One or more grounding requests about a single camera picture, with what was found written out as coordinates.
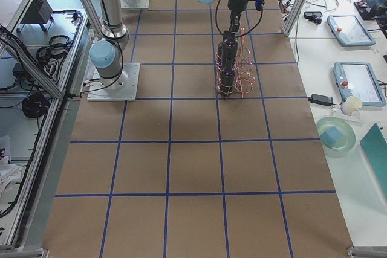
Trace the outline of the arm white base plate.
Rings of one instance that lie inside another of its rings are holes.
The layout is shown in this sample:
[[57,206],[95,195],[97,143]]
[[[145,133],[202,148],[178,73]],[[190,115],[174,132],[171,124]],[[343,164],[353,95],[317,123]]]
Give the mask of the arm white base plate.
[[123,10],[147,10],[150,0],[120,0]]
[[140,63],[124,63],[123,71],[118,81],[109,85],[108,81],[101,79],[99,73],[94,68],[93,77],[98,78],[90,83],[87,100],[91,102],[118,102],[134,101],[137,95],[138,78],[140,75]]

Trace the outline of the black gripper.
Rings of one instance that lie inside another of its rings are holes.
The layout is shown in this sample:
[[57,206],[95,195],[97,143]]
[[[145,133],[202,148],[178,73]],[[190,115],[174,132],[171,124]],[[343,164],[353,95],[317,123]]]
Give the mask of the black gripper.
[[241,25],[241,14],[247,9],[249,0],[228,0],[230,13],[229,34],[238,34]]

